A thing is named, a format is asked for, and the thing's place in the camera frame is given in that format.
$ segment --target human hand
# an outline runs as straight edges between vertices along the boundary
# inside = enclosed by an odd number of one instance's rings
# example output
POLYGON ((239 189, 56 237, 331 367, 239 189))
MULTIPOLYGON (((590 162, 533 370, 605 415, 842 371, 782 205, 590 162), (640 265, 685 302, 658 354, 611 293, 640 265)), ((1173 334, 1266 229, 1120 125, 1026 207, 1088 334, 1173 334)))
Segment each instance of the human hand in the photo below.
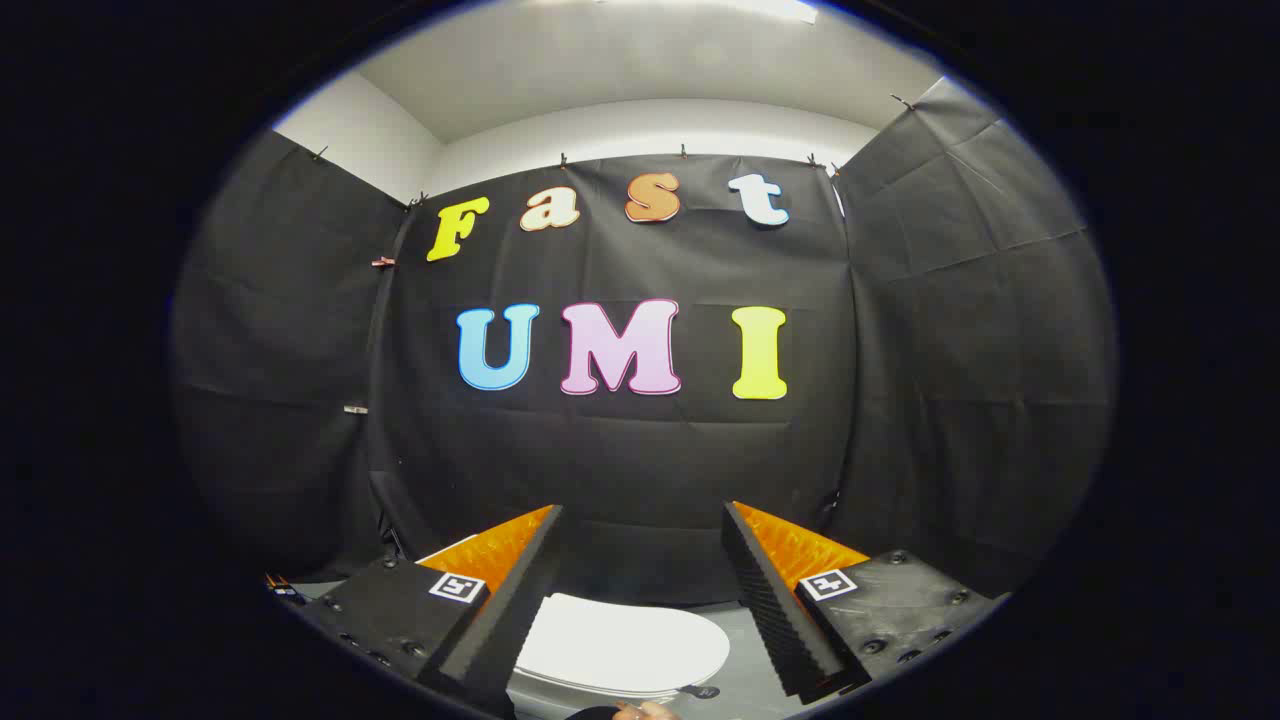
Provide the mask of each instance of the human hand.
POLYGON ((613 720, 680 720, 680 715, 657 702, 641 702, 640 707, 622 701, 613 705, 618 706, 618 711, 613 714, 613 720))

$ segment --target letter u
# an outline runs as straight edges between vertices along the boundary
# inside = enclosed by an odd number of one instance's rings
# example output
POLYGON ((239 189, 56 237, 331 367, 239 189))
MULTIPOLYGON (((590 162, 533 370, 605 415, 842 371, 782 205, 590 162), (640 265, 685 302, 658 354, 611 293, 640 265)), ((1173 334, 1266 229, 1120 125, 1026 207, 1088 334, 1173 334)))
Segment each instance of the letter u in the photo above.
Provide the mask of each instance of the letter u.
POLYGON ((511 323, 511 352, 502 368, 490 368, 484 360, 485 334, 493 322, 493 310, 467 310, 458 315, 462 337, 458 340, 458 373, 476 389, 507 389, 529 372, 530 336, 538 306, 527 302, 512 305, 502 316, 511 323))

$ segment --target pink letter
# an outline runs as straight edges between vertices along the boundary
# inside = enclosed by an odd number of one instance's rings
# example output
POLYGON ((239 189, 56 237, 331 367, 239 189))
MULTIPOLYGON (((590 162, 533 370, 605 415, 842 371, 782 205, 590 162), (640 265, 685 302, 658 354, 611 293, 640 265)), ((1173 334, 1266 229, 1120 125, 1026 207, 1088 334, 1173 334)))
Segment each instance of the pink letter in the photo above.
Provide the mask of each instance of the pink letter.
POLYGON ((564 309, 570 324, 568 377, 561 383, 567 395, 591 395, 599 383, 591 377, 590 360, 600 378, 617 392, 631 359, 636 373, 627 383, 639 395, 671 395, 680 389, 680 378, 671 370, 671 320, 680 313, 675 300, 645 300, 627 322, 622 336, 604 309, 595 302, 579 302, 564 309))

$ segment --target stack of plates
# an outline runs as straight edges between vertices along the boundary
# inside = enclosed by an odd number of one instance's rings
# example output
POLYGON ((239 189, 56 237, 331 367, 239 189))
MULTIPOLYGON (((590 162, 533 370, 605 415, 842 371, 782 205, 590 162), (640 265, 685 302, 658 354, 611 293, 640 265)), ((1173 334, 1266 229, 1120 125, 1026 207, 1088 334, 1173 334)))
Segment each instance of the stack of plates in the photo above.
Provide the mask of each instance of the stack of plates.
POLYGON ((543 601, 516 673, 618 698, 654 698, 710 679, 728 657, 716 623, 667 607, 556 593, 543 601))

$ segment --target foam letter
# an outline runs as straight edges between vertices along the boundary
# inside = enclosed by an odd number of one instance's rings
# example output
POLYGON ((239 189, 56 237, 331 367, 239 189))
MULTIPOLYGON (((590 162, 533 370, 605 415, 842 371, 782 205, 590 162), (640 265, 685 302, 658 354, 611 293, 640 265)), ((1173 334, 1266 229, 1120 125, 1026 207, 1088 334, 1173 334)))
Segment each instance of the foam letter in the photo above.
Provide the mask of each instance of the foam letter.
POLYGON ((426 254, 426 261, 433 263, 458 254, 457 241, 466 240, 476 225, 476 215, 489 209, 488 197, 476 197, 440 210, 440 227, 435 231, 435 245, 426 254))
POLYGON ((769 201, 771 195, 782 195, 782 188, 764 182, 764 176, 742 176, 728 181, 728 187, 736 190, 742 197, 742 210, 746 217, 762 225, 781 225, 791 215, 786 210, 778 210, 769 201))
POLYGON ((675 300, 645 300, 631 314, 620 337, 604 309, 595 302, 580 302, 564 309, 570 324, 568 377, 561 383, 567 395, 590 395, 599 383, 591 377, 591 359, 600 378, 617 392, 631 359, 635 377, 627 387, 639 395, 671 395, 680 389, 680 378, 671 368, 671 320, 680 311, 675 300))
POLYGON ((742 377, 733 383, 733 397, 778 400, 787 383, 778 377, 778 328, 787 316, 776 307, 739 307, 733 323, 742 328, 742 377))
POLYGON ((622 206, 632 223, 660 223, 669 220, 680 210, 680 199, 672 192, 680 181, 671 173, 637 176, 627 184, 627 197, 622 206))
POLYGON ((520 218, 520 228, 540 231, 567 228, 581 215, 577 211, 577 192, 572 187, 553 187, 529 199, 532 208, 520 218))
POLYGON ((529 336, 532 332, 538 306, 512 305, 502 313, 511 323, 511 354, 502 368, 490 368, 484 361, 485 332, 493 320, 493 310, 467 310, 458 315, 462 337, 458 340, 458 372, 468 386, 476 389, 507 389, 524 379, 529 370, 529 336))

